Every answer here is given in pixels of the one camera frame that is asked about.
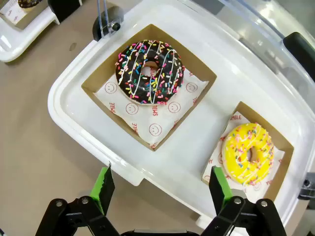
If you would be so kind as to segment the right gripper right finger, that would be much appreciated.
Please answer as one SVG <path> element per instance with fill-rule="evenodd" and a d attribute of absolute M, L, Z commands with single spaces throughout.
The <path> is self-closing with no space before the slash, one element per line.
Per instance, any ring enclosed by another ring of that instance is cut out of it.
<path fill-rule="evenodd" d="M 203 236 L 226 236 L 235 228 L 244 228 L 250 236 L 286 235 L 274 202 L 259 199 L 252 203 L 247 197 L 234 195 L 221 167 L 211 168 L 209 190 L 217 215 Z"/>

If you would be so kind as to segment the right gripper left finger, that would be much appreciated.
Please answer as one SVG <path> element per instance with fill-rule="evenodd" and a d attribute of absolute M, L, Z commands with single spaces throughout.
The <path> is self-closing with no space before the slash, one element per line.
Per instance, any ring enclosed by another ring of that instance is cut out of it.
<path fill-rule="evenodd" d="M 103 167 L 90 195 L 71 203 L 53 199 L 39 224 L 37 236 L 73 236 L 87 227 L 93 236 L 117 236 L 118 231 L 106 217 L 115 190 L 111 165 Z"/>

